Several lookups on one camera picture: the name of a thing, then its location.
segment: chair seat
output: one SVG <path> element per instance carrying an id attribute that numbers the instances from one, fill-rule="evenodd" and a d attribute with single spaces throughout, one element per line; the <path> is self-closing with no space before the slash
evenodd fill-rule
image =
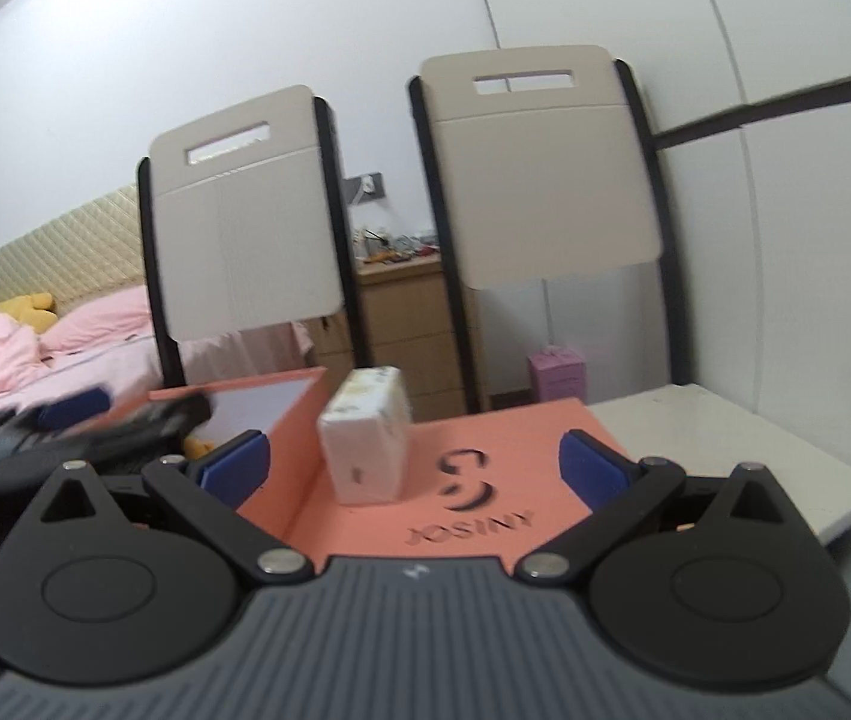
<path id="1" fill-rule="evenodd" d="M 664 456 L 696 476 L 763 463 L 822 543 L 851 527 L 851 466 L 701 386 L 662 386 L 590 409 L 634 460 Z"/>

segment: orange box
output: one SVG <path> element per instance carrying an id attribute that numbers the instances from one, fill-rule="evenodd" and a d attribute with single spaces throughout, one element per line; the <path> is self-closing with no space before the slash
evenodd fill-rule
<path id="1" fill-rule="evenodd" d="M 200 437 L 225 442 L 249 428 L 268 436 L 269 479 L 239 513 L 304 552 L 319 570 L 333 555 L 496 555 L 512 570 L 521 556 L 590 513 L 558 472 L 566 431 L 580 428 L 622 451 L 576 399 L 427 422 L 410 428 L 398 503 L 340 506 L 316 430 L 329 397 L 323 375 L 313 368 L 150 395 L 207 391 L 218 399 L 222 418 L 231 421 L 218 425 L 219 437 L 208 430 Z M 285 386 L 290 382 L 299 389 Z M 267 413 L 275 414 L 271 422 Z M 209 426 L 215 421 L 213 415 Z"/>

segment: power outlet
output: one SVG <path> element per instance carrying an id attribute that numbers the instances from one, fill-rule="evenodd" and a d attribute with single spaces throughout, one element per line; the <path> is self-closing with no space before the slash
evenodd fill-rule
<path id="1" fill-rule="evenodd" d="M 342 180 L 342 196 L 350 205 L 384 197 L 385 185 L 382 183 L 382 173 L 364 172 Z"/>

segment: pink box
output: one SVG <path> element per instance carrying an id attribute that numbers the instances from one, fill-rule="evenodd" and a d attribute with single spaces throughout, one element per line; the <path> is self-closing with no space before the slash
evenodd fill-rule
<path id="1" fill-rule="evenodd" d="M 529 377 L 534 398 L 542 403 L 577 397 L 585 400 L 585 360 L 564 346 L 546 346 L 529 355 Z"/>

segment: white rectangular package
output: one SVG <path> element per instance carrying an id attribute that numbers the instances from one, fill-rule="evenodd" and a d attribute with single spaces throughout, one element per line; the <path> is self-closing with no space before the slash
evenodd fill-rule
<path id="1" fill-rule="evenodd" d="M 402 372 L 353 370 L 318 418 L 335 497 L 344 506 L 398 500 L 412 422 Z"/>

